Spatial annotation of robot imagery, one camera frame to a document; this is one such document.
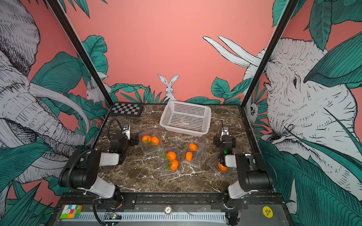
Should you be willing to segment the white perforated plastic basket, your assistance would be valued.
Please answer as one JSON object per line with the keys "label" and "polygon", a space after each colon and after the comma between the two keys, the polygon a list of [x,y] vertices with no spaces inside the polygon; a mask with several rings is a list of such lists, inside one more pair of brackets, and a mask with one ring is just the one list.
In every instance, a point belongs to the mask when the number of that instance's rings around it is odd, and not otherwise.
{"label": "white perforated plastic basket", "polygon": [[169,102],[160,119],[167,131],[201,137],[209,132],[211,108],[186,102]]}

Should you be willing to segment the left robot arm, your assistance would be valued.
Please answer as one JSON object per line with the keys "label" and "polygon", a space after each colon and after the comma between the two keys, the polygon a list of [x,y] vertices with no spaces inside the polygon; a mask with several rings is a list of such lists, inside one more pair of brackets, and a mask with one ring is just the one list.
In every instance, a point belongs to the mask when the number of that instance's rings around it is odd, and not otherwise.
{"label": "left robot arm", "polygon": [[95,196],[99,202],[117,209],[123,205],[124,197],[120,189],[98,176],[100,167],[122,165],[129,147],[138,145],[138,137],[131,138],[130,125],[122,125],[115,118],[107,127],[110,150],[102,152],[96,149],[78,150],[70,159],[58,177],[58,185],[73,192]]}

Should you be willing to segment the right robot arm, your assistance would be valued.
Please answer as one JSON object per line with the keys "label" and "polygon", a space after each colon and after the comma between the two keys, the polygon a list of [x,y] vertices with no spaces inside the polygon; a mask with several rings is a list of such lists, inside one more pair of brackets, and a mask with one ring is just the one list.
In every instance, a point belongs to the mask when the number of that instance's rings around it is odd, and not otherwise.
{"label": "right robot arm", "polygon": [[228,134],[215,136],[213,143],[220,149],[219,169],[236,169],[237,171],[237,181],[228,187],[230,199],[242,199],[251,193],[272,189],[272,178],[260,154],[233,153],[236,139]]}

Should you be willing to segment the clear clamshell container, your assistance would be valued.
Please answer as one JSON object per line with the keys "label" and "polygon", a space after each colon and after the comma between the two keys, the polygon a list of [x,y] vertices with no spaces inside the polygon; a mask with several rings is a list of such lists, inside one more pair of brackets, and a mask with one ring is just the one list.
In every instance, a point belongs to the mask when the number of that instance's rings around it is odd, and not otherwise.
{"label": "clear clamshell container", "polygon": [[228,167],[224,167],[220,162],[219,162],[219,158],[218,155],[215,154],[213,155],[209,161],[208,161],[208,166],[214,171],[214,173],[219,176],[219,177],[226,177],[230,174],[232,174],[235,169],[234,168],[228,168]]}
{"label": "clear clamshell container", "polygon": [[192,140],[188,142],[184,150],[181,152],[181,162],[184,165],[201,169],[206,156],[206,144]]}
{"label": "clear clamshell container", "polygon": [[180,151],[177,147],[163,148],[159,150],[157,155],[159,172],[162,178],[182,173]]}
{"label": "clear clamshell container", "polygon": [[139,134],[139,146],[145,155],[160,151],[164,146],[156,130],[148,130]]}

